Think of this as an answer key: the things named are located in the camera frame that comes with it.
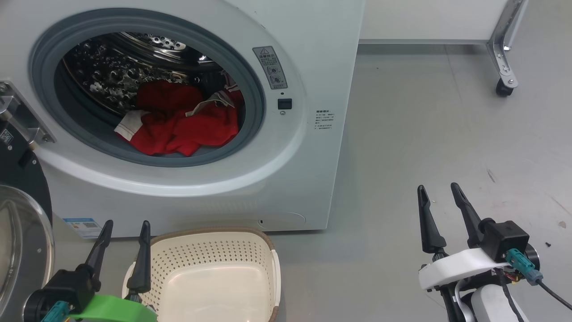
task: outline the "sticker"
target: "sticker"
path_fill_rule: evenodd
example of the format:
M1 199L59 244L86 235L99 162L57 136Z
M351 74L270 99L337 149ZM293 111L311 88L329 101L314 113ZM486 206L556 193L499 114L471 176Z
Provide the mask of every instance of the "sticker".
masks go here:
M4 129L2 134L0 134L0 141L4 142L5 145L10 145L10 143L14 140L14 135L8 131L8 129Z
M333 119L335 114L329 109L321 109L316 111L316 120L314 121L314 129L331 129L333 127Z
M278 56L272 46L252 48L272 89L288 88Z
M63 221L82 238L97 238L100 235L101 227L91 218L64 218Z

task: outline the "warning label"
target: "warning label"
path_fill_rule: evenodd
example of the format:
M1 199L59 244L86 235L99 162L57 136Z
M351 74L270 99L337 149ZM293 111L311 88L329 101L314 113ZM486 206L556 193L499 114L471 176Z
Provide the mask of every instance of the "warning label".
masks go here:
M286 83L286 77L284 77L284 72L282 71L282 66L278 60L278 56L274 52L272 46L266 47L256 47L252 48L254 54L258 58L260 65L266 77L268 78L268 83L272 89L288 88Z
M10 145L13 139L14 136L12 135L12 133L8 131L8 129L4 129L4 131L2 131L2 134L0 134L0 141L4 142L4 144L6 144L7 146Z
M330 129L333 127L333 119L335 114L329 109L320 109L316 111L316 120L314 121L314 129Z

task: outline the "teal connector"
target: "teal connector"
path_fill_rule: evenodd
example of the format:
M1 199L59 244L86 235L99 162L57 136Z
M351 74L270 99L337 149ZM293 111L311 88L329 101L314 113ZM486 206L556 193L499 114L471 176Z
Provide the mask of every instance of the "teal connector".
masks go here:
M70 313L69 306L64 301L57 301L50 312L42 319L42 322L64 322Z
M538 285L537 281L543 279L542 273L536 270L534 264L516 248L506 252L506 261L521 272L530 285Z

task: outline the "dryer door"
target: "dryer door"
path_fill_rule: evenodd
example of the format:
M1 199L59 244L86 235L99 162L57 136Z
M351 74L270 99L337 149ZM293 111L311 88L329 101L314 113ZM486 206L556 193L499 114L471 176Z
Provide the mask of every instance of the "dryer door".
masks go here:
M54 240L42 169L5 116L0 113L0 321L21 321L28 296L51 276Z

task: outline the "white trim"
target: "white trim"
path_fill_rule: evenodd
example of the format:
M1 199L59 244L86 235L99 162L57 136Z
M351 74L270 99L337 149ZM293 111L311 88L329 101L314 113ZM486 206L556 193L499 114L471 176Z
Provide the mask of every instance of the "white trim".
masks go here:
M280 261L278 260L278 254L274 249L272 250L272 256L274 257L272 261L274 264L274 306L277 307L280 305L280 294L282 293L282 274L280 273Z

